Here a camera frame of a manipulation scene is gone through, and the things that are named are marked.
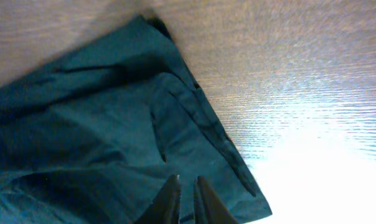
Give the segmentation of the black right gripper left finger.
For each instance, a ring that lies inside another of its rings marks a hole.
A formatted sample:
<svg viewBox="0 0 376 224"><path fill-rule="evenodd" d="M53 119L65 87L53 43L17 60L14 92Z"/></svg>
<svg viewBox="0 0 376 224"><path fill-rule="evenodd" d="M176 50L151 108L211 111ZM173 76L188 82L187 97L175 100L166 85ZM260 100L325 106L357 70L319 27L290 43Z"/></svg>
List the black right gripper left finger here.
<svg viewBox="0 0 376 224"><path fill-rule="evenodd" d="M179 224L180 201L179 176L171 175L134 224Z"/></svg>

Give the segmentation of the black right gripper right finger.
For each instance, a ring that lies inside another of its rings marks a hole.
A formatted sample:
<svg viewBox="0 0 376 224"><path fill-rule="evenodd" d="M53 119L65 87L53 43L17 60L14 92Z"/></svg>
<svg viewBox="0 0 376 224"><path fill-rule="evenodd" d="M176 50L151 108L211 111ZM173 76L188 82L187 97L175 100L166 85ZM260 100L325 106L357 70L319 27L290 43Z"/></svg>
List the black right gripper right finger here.
<svg viewBox="0 0 376 224"><path fill-rule="evenodd" d="M196 224L239 224L203 176L194 182L194 221Z"/></svg>

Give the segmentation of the dark green shorts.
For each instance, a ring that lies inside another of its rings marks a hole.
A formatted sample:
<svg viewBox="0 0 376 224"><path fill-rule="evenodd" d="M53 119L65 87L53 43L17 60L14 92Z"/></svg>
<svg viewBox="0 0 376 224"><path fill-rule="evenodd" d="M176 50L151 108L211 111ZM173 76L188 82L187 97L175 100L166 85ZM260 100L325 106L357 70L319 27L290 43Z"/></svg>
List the dark green shorts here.
<svg viewBox="0 0 376 224"><path fill-rule="evenodd" d="M269 203L166 26L136 17L0 88L0 223L134 223L171 175L239 223Z"/></svg>

